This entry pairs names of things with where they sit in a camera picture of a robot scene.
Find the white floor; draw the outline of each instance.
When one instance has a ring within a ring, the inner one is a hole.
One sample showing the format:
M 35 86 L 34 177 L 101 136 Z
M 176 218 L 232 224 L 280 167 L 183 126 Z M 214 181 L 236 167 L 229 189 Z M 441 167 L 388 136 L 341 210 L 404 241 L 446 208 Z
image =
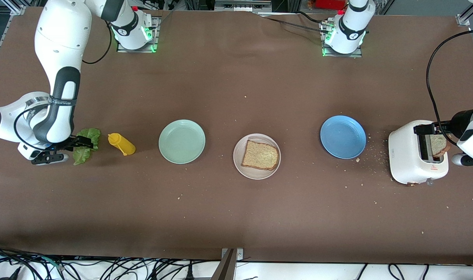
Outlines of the white floor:
M 79 262 L 80 264 L 92 264 L 93 261 Z M 127 267 L 131 267 L 137 262 L 128 262 Z M 179 264 L 188 264 L 188 262 L 179 262 Z M 195 264 L 193 266 L 193 275 L 199 277 L 211 277 L 218 262 L 205 262 L 202 264 Z M 104 271 L 110 267 L 110 263 L 101 262 L 92 266 L 78 266 L 73 264 L 73 267 L 78 271 L 82 280 L 98 280 Z M 140 280 L 145 279 L 152 271 L 154 263 L 148 267 L 134 270 L 137 275 L 133 273 L 122 276 L 121 280 Z M 400 264 L 404 278 L 406 280 L 420 280 L 422 279 L 425 265 L 415 264 Z M 9 277 L 18 265 L 11 266 L 8 262 L 0 264 L 0 278 Z M 34 268 L 41 274 L 43 278 L 46 277 L 46 271 L 40 264 L 34 264 Z M 68 272 L 64 271 L 64 278 L 69 280 L 75 278 L 75 273 L 65 266 Z M 276 262 L 239 262 L 235 271 L 235 280 L 249 280 L 250 278 L 258 277 L 256 280 L 354 280 L 359 275 L 363 264 L 306 264 L 306 263 L 276 263 Z M 168 271 L 163 271 L 158 275 L 157 279 L 161 280 L 162 276 Z M 118 269 L 107 279 L 115 279 L 124 272 L 124 269 Z M 175 280 L 183 280 L 186 277 L 187 269 L 183 269 L 176 275 Z M 393 273 L 400 278 L 396 269 L 393 268 Z M 170 274 L 165 280 L 170 280 L 173 274 Z M 60 280 L 60 276 L 56 269 L 51 273 L 52 279 Z M 18 280 L 33 280 L 33 275 L 29 269 L 23 267 L 19 273 Z M 394 280 L 389 274 L 387 264 L 369 264 L 364 271 L 361 279 L 363 280 Z M 427 273 L 426 280 L 473 280 L 473 266 L 445 266 L 432 265 Z

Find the plate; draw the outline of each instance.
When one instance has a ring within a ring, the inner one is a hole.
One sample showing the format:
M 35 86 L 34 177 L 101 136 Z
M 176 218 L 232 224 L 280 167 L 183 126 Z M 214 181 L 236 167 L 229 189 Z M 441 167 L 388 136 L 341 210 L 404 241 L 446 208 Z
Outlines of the plate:
M 203 129 L 193 121 L 179 119 L 168 124 L 159 137 L 160 154 L 172 163 L 194 161 L 205 147 Z
M 278 164 L 273 170 L 258 170 L 252 167 L 242 166 L 248 140 L 251 140 L 257 143 L 265 143 L 265 144 L 275 147 L 278 150 Z M 278 170 L 278 167 L 280 167 L 280 162 L 281 162 L 281 152 L 280 152 L 280 148 L 278 147 L 278 144 L 274 140 L 272 140 L 271 137 L 264 134 L 254 133 L 254 134 L 249 134 L 245 136 L 244 138 L 240 139 L 240 141 L 238 141 L 238 143 L 235 146 L 235 149 L 233 150 L 233 163 L 235 163 L 235 167 L 243 176 L 249 179 L 262 180 L 262 179 L 266 179 L 270 177 L 271 175 L 274 174 L 274 172 L 276 172 L 276 170 Z
M 320 139 L 327 152 L 342 159 L 355 158 L 366 147 L 363 127 L 346 115 L 335 115 L 327 119 L 321 127 Z

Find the red object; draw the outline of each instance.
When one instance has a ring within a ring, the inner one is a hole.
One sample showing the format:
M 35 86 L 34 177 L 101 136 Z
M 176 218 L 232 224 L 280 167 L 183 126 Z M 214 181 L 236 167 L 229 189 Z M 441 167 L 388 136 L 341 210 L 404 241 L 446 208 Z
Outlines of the red object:
M 315 7 L 319 9 L 341 10 L 345 0 L 316 0 Z

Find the blue plate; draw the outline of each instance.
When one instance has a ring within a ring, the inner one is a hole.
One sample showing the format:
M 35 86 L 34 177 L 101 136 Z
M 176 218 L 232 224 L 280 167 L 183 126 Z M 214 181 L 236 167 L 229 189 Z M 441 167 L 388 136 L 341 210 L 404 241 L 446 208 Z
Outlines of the blue plate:
M 327 119 L 320 131 L 323 147 L 343 159 L 359 156 L 366 147 L 366 134 L 359 122 L 345 115 Z

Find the yellow bottle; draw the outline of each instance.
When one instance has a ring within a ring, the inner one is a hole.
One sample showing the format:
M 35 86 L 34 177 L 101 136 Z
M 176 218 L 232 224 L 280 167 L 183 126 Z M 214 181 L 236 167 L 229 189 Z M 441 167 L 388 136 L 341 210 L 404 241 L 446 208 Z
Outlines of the yellow bottle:
M 111 133 L 109 134 L 109 143 L 116 147 L 117 149 L 121 150 L 123 155 L 127 156 L 129 154 L 134 154 L 137 148 L 128 139 L 124 138 L 119 133 Z

